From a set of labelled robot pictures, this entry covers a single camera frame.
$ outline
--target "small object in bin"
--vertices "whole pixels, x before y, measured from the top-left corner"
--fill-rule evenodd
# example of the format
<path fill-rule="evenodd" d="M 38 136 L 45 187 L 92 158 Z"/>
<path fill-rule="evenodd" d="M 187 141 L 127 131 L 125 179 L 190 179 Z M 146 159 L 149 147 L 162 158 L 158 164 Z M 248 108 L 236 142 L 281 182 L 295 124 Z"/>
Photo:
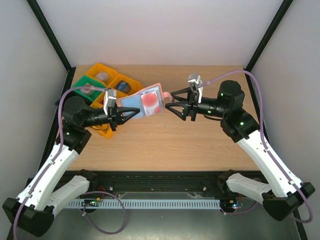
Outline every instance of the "small object in bin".
<path fill-rule="evenodd" d="M 108 73 L 106 73 L 105 71 L 100 71 L 96 76 L 96 79 L 99 79 L 102 82 L 106 82 L 109 79 L 109 75 Z"/>
<path fill-rule="evenodd" d="M 117 86 L 115 86 L 115 89 L 126 94 L 131 90 L 131 87 L 129 83 L 122 80 L 117 84 Z"/>
<path fill-rule="evenodd" d="M 90 83 L 86 83 L 84 85 L 84 87 L 94 87 L 93 85 L 91 85 Z M 83 89 L 80 89 L 80 92 L 87 95 L 87 96 L 91 96 L 93 93 L 94 93 L 95 90 L 91 89 L 91 88 L 83 88 Z"/>

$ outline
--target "black cable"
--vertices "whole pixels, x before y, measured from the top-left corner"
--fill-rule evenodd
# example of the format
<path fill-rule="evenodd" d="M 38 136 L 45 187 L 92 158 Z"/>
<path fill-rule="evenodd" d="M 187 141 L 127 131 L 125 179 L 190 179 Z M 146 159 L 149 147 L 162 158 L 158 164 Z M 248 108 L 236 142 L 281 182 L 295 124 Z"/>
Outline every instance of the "black cable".
<path fill-rule="evenodd" d="M 210 116 L 207 116 L 207 115 L 203 115 L 206 119 L 210 119 L 210 120 L 214 120 L 214 121 L 221 121 L 222 118 L 214 118 L 214 117 L 210 117 Z"/>

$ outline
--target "plastic storage bin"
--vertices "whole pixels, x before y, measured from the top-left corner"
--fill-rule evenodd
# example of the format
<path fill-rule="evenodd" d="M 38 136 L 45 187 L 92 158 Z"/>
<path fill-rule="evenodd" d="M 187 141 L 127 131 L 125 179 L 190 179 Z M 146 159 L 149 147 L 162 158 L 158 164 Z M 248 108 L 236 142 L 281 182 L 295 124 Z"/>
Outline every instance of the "plastic storage bin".
<path fill-rule="evenodd" d="M 85 75 L 90 78 L 93 78 L 94 80 L 99 81 L 99 79 L 96 78 L 96 75 L 101 71 L 104 71 L 109 75 L 109 79 L 104 82 L 106 86 L 109 85 L 118 76 L 118 73 L 116 70 L 110 67 L 107 67 L 101 63 L 96 63 L 92 68 L 90 68 L 89 71 L 86 72 Z"/>
<path fill-rule="evenodd" d="M 117 94 L 117 98 L 122 98 L 122 96 L 118 96 L 118 92 L 121 93 L 121 95 L 125 94 L 123 97 L 135 94 L 136 92 L 140 91 L 141 89 L 143 89 L 144 87 L 142 86 L 142 84 L 140 82 L 138 82 L 137 80 L 134 80 L 130 77 L 127 77 L 123 74 L 119 74 L 109 85 L 110 88 L 115 89 L 115 87 L 121 82 L 121 81 L 125 81 L 126 83 L 128 83 L 130 85 L 130 90 L 127 93 L 123 93 L 117 90 L 116 94 Z"/>
<path fill-rule="evenodd" d="M 99 79 L 95 78 L 96 75 L 98 73 L 100 73 L 101 71 L 104 71 L 105 73 L 107 73 L 109 75 L 109 79 L 105 82 L 100 81 Z M 134 80 L 130 77 L 127 77 L 123 74 L 119 74 L 116 70 L 107 67 L 101 63 L 96 63 L 92 68 L 90 68 L 90 70 L 88 72 L 86 72 L 85 76 L 82 77 L 76 84 L 78 84 L 77 86 L 84 86 L 86 83 L 92 84 L 96 87 L 101 87 L 101 88 L 112 88 L 115 89 L 115 87 L 121 82 L 121 81 L 125 81 L 126 83 L 128 83 L 130 85 L 130 90 L 127 93 L 124 93 L 122 91 L 119 91 L 116 89 L 116 97 L 117 98 L 124 98 L 127 97 L 129 95 L 135 94 L 136 92 L 138 92 L 139 90 L 143 89 L 144 87 L 142 86 L 142 84 L 140 82 L 138 82 L 137 80 Z M 91 107 L 96 109 L 96 108 L 102 108 L 103 104 L 104 104 L 104 97 L 105 97 L 105 93 L 104 92 L 98 92 L 95 91 L 94 95 L 92 94 L 91 97 L 86 96 L 85 94 L 82 94 L 81 92 L 79 93 L 81 95 L 84 95 L 86 98 L 92 100 L 91 103 Z M 99 135 L 104 136 L 106 138 L 110 138 L 113 134 L 113 131 L 111 129 L 111 127 L 109 126 L 109 124 L 104 124 L 102 126 L 94 126 L 95 129 L 99 129 L 96 130 Z"/>
<path fill-rule="evenodd" d="M 91 84 L 95 87 L 98 88 L 106 88 L 106 85 L 99 80 L 95 80 L 91 77 L 88 76 L 83 76 L 79 79 L 79 81 L 77 81 L 72 87 L 80 87 L 80 86 L 84 86 L 86 84 Z M 89 99 L 91 102 L 95 101 L 97 97 L 99 97 L 99 95 L 101 94 L 100 91 L 94 91 L 90 96 L 85 95 L 84 93 L 82 93 L 80 90 L 75 90 L 75 92 L 77 94 L 80 94 L 81 96 Z"/>

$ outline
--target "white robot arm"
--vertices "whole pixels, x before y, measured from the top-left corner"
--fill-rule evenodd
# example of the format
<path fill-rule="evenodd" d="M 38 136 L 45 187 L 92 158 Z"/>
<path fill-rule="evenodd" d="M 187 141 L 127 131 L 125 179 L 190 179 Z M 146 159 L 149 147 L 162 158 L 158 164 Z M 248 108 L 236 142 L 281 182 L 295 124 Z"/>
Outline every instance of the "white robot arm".
<path fill-rule="evenodd" d="M 314 193 L 315 188 L 312 184 L 302 182 L 294 175 L 265 137 L 265 144 L 262 143 L 259 124 L 242 108 L 245 93 L 236 81 L 223 81 L 217 98 L 202 96 L 202 89 L 197 89 L 197 85 L 200 86 L 202 83 L 198 74 L 190 75 L 188 82 L 190 87 L 171 92 L 178 102 L 167 103 L 165 107 L 184 121 L 188 116 L 191 117 L 191 121 L 195 121 L 197 114 L 220 121 L 222 130 L 253 159 L 268 182 L 267 184 L 255 181 L 229 170 L 218 178 L 218 186 L 224 194 L 235 192 L 247 196 L 262 204 L 274 219 L 282 221 L 304 202 L 293 184 L 299 186 L 306 198 Z M 187 93 L 186 98 L 179 96 L 185 93 Z M 181 107 L 182 112 L 177 111 L 177 107 Z M 291 178 L 290 181 L 276 165 L 264 145 Z"/>

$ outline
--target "black metal frame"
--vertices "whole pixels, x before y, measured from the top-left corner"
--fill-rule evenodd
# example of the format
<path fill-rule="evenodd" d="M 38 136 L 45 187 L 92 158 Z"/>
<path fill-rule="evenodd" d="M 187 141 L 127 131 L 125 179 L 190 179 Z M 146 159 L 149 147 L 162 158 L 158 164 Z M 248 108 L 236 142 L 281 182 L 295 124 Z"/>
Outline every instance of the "black metal frame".
<path fill-rule="evenodd" d="M 65 80 L 65 84 L 63 87 L 62 93 L 64 93 L 67 89 L 71 87 L 72 80 L 76 71 L 75 67 L 71 67 L 65 53 L 63 52 L 54 32 L 52 31 L 46 17 L 44 16 L 40 6 L 38 5 L 36 0 L 26 0 L 30 5 L 34 15 L 38 19 L 42 29 L 44 30 L 45 34 L 47 35 L 49 41 L 51 42 L 54 50 L 56 51 L 58 57 L 60 58 L 62 64 L 64 65 L 65 69 L 68 72 L 67 78 Z M 250 59 L 248 65 L 246 66 L 245 70 L 251 72 L 254 68 L 255 64 L 257 63 L 260 55 L 264 51 L 265 47 L 267 46 L 269 40 L 271 39 L 272 35 L 276 31 L 278 25 L 280 24 L 281 20 L 285 16 L 286 12 L 288 11 L 290 5 L 292 4 L 293 0 L 283 0 L 281 6 L 279 7 L 277 13 L 275 14 L 274 18 L 272 19 L 268 29 L 266 30 L 263 38 L 261 39 L 259 45 L 257 46 L 252 58 Z M 252 97 L 252 101 L 254 104 L 254 108 L 256 114 L 259 116 L 259 104 L 257 101 L 257 96 L 255 90 L 252 85 L 252 81 L 249 76 L 246 76 L 247 84 L 250 90 L 250 94 Z M 55 139 L 58 133 L 58 113 L 56 112 L 53 123 L 50 129 L 50 133 L 43 151 L 43 155 L 40 162 L 40 167 L 44 164 L 46 159 L 48 158 L 51 149 L 55 143 Z M 211 172 L 109 172 L 109 171 L 99 171 L 96 172 L 100 177 L 100 184 L 101 185 L 110 185 L 112 186 L 113 190 L 117 189 L 118 191 L 129 191 L 135 188 L 137 191 L 138 188 L 143 189 L 145 192 L 147 189 L 150 189 L 150 192 L 154 191 L 155 189 L 159 190 L 160 192 L 163 189 L 166 189 L 165 186 L 170 184 L 171 190 L 181 190 L 185 192 L 185 189 L 192 188 L 193 190 L 202 192 L 205 196 L 208 197 L 219 197 L 223 198 L 220 195 L 219 191 L 217 191 L 216 187 L 213 187 L 213 182 L 216 181 L 216 178 L 221 173 L 220 171 L 211 171 Z M 241 174 L 247 177 L 258 177 L 261 179 L 265 179 L 264 176 L 259 171 L 241 171 Z M 69 181 L 72 176 L 74 176 L 75 172 L 73 171 L 66 171 L 63 177 L 61 178 L 60 182 L 58 183 L 57 187 L 65 184 Z M 203 187 L 206 185 L 212 186 L 212 191 L 203 191 Z M 295 210 L 293 212 L 295 217 L 300 217 L 299 211 Z M 302 240 L 308 240 L 304 226 L 302 223 L 296 222 L 296 226 Z M 7 240 L 13 240 L 12 235 L 12 227 L 8 234 Z"/>

